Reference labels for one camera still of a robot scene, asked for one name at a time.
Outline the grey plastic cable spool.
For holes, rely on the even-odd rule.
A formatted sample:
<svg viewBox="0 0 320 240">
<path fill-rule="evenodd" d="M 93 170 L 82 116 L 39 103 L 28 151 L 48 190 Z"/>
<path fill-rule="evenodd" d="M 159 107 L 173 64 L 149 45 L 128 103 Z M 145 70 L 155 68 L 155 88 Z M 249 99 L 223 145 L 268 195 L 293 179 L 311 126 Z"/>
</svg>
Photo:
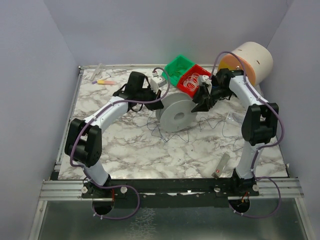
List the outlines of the grey plastic cable spool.
<svg viewBox="0 0 320 240">
<path fill-rule="evenodd" d="M 188 128 L 196 119 L 197 112 L 192 112 L 196 103 L 184 92 L 167 95 L 162 104 L 164 108 L 157 109 L 155 116 L 160 127 L 167 133 L 175 133 Z"/>
</svg>

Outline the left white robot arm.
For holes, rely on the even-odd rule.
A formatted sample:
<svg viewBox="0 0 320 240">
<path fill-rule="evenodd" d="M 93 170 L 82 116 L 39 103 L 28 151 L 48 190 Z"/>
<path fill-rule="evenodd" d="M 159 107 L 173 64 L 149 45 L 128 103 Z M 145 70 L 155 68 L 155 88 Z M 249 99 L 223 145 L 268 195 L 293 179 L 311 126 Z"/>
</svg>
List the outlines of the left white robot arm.
<svg viewBox="0 0 320 240">
<path fill-rule="evenodd" d="M 151 111 L 164 108 L 160 88 L 166 83 L 155 70 L 151 78 L 133 71 L 127 83 L 112 94 L 107 104 L 85 119 L 73 119 L 64 147 L 70 165 L 81 168 L 93 184 L 108 188 L 111 176 L 100 161 L 104 131 L 137 104 Z"/>
</svg>

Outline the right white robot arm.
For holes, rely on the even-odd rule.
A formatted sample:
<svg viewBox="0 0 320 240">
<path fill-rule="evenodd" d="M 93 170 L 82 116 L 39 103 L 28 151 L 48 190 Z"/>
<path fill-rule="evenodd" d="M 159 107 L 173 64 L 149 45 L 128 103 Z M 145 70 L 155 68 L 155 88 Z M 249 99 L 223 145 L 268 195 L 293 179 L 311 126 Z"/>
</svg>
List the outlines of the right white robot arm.
<svg viewBox="0 0 320 240">
<path fill-rule="evenodd" d="M 218 102 L 235 96 L 246 113 L 241 125 L 244 147 L 234 176 L 240 180 L 255 177 L 262 150 L 276 136 L 279 106 L 269 103 L 251 85 L 243 70 L 220 69 L 211 77 L 199 76 L 193 96 L 192 113 L 207 112 Z"/>
</svg>

